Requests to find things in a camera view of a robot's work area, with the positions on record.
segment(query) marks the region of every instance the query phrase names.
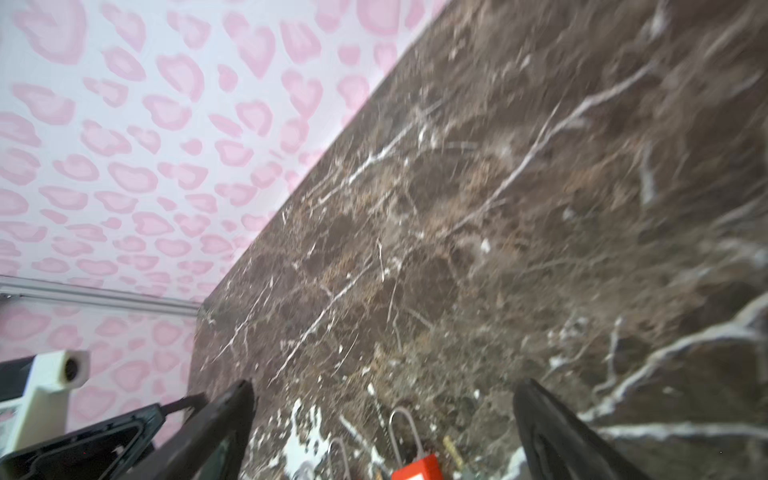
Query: brown marble countertop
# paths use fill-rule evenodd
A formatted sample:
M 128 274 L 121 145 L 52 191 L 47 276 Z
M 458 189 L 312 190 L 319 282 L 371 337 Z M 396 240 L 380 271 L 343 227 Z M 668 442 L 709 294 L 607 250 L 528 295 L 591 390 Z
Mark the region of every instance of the brown marble countertop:
M 527 478 L 526 377 L 652 478 L 768 478 L 767 115 L 765 1 L 455 0 L 207 299 L 190 390 L 253 383 L 246 480 L 336 435 L 391 470 L 398 405 L 446 478 L 444 435 Z

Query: pink leopard print wall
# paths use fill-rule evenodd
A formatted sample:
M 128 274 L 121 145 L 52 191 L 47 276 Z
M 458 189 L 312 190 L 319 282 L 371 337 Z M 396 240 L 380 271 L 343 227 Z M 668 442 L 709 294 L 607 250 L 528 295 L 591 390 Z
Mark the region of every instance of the pink leopard print wall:
M 0 2 L 0 274 L 202 300 L 443 3 Z
M 0 307 L 0 361 L 60 349 L 91 352 L 91 378 L 70 397 L 68 431 L 187 393 L 195 319 L 67 303 Z M 180 426 L 173 415 L 157 440 Z

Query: padlock shackle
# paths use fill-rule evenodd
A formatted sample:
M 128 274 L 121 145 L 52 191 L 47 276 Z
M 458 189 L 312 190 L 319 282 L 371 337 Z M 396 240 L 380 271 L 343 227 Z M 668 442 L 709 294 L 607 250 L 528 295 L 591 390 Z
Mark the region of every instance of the padlock shackle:
M 395 414 L 400 413 L 408 419 L 408 423 L 411 425 L 411 432 L 413 433 L 413 439 L 416 440 L 416 460 L 421 460 L 426 457 L 424 453 L 424 447 L 422 446 L 422 440 L 419 438 L 419 433 L 416 431 L 416 424 L 413 422 L 411 412 L 405 407 L 395 407 L 392 413 L 389 415 L 389 440 L 392 442 L 392 449 L 395 451 L 395 458 L 397 459 L 398 468 L 403 468 L 405 464 L 402 462 L 402 456 L 400 455 L 400 449 L 397 446 L 397 439 L 395 438 L 395 430 L 392 428 L 392 419 L 395 418 Z
M 331 447 L 333 444 L 337 444 L 341 447 L 341 459 L 344 462 L 344 480 L 352 480 L 352 474 L 349 472 L 349 460 L 346 457 L 346 445 L 341 437 L 334 437 L 328 444 L 328 469 L 330 470 L 331 480 L 335 480 L 336 476 L 333 474 L 333 459 L 331 458 Z

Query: red padlock body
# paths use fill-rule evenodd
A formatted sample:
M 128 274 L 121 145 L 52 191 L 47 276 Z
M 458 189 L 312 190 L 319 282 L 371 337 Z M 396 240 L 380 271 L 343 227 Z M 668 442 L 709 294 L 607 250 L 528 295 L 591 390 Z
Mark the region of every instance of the red padlock body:
M 442 480 L 437 457 L 433 453 L 401 468 L 392 474 L 392 480 Z

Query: marble surface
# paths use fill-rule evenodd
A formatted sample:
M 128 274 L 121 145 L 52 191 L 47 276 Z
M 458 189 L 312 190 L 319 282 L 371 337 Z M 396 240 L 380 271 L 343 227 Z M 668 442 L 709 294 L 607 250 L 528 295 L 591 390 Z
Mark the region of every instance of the marble surface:
M 455 0 L 207 299 L 190 389 L 253 382 L 245 479 L 335 435 L 391 471 L 398 405 L 446 478 L 444 435 L 528 478 L 525 377 L 652 478 L 766 478 L 766 116 L 765 2 Z

